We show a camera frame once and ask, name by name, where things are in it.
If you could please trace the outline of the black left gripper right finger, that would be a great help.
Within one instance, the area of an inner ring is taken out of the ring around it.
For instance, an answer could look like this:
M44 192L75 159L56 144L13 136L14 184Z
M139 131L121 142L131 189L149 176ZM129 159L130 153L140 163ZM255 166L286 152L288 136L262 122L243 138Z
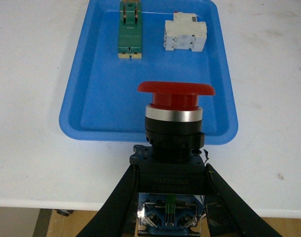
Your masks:
M206 218L212 237L279 237L227 184L219 173L204 163L202 191Z

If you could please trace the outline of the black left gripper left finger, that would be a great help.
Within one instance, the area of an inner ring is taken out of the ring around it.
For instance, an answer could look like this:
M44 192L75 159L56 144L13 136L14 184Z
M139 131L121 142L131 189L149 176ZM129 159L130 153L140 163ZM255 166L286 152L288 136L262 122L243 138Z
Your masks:
M138 178L138 168L130 165L104 205L77 236L135 236Z

